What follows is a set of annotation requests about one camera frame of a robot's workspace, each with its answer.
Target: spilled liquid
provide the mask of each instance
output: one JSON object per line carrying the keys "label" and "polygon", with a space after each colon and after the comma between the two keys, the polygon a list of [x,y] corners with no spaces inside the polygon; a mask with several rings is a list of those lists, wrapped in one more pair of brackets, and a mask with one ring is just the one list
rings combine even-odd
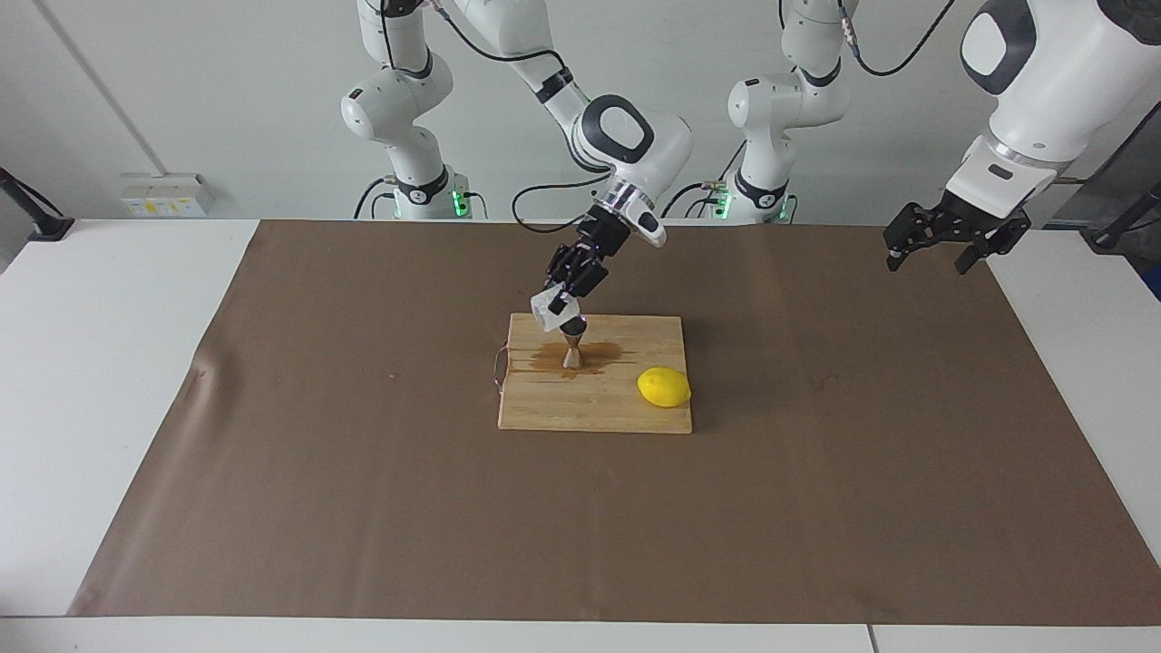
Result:
{"label": "spilled liquid", "polygon": [[604,374],[610,365],[616,365],[626,352],[616,343],[580,343],[580,369],[565,369],[564,354],[569,351],[565,343],[547,343],[532,354],[532,372],[560,372],[562,379],[576,379],[578,375]]}

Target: lemon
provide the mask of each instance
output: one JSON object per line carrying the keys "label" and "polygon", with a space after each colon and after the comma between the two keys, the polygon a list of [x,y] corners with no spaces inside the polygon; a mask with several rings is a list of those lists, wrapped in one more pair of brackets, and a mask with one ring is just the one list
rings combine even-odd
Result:
{"label": "lemon", "polygon": [[672,367],[650,367],[637,376],[641,396],[654,406],[675,408],[690,401],[690,380]]}

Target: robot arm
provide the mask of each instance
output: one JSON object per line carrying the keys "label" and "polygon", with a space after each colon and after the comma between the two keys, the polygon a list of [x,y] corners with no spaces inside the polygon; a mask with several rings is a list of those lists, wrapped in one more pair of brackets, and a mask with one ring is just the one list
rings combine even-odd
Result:
{"label": "robot arm", "polygon": [[470,215],[468,181],[444,164],[435,136],[414,121],[452,92],[452,71],[427,49],[421,0],[355,0],[367,53],[384,67],[342,99],[342,119],[355,135],[387,146],[397,179],[395,202],[404,220]]}
{"label": "robot arm", "polygon": [[[858,0],[844,5],[853,14]],[[795,71],[734,86],[729,116],[745,135],[745,157],[729,179],[726,217],[769,222],[779,213],[796,153],[786,130],[836,122],[851,105],[846,79],[839,77],[843,45],[835,0],[794,0],[783,31],[783,52],[794,62]]]}
{"label": "robot arm", "polygon": [[[452,22],[438,1],[433,5]],[[545,0],[456,0],[456,5],[551,114],[577,163],[611,173],[607,189],[594,198],[577,229],[579,238],[571,247],[562,245],[549,266],[547,286],[556,288],[555,296],[548,310],[536,315],[550,330],[569,322],[570,314],[579,320],[576,297],[586,296],[604,280],[608,274],[604,259],[614,256],[629,235],[636,232],[656,247],[665,244],[665,228],[654,211],[688,160],[693,136],[679,116],[641,112],[619,95],[590,100],[553,51]]]}
{"label": "robot arm", "polygon": [[1088,146],[1161,67],[1161,2],[989,0],[964,36],[968,76],[998,99],[988,129],[932,209],[907,204],[884,232],[894,271],[911,252],[971,243],[956,268],[1005,254],[1015,215]]}

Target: wall socket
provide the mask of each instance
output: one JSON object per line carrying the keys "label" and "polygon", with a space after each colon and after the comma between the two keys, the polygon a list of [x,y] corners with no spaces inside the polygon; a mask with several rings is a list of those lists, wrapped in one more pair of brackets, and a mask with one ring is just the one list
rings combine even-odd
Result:
{"label": "wall socket", "polygon": [[121,203],[134,217],[208,217],[214,195],[199,174],[124,174]]}

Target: metal jigger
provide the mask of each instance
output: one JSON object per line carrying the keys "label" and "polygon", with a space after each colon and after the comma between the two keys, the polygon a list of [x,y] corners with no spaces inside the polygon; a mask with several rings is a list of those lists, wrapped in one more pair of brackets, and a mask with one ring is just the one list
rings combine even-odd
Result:
{"label": "metal jigger", "polygon": [[574,317],[561,326],[564,342],[569,344],[569,351],[564,354],[565,369],[580,369],[584,361],[580,360],[580,338],[584,337],[585,329],[589,328],[584,317]]}

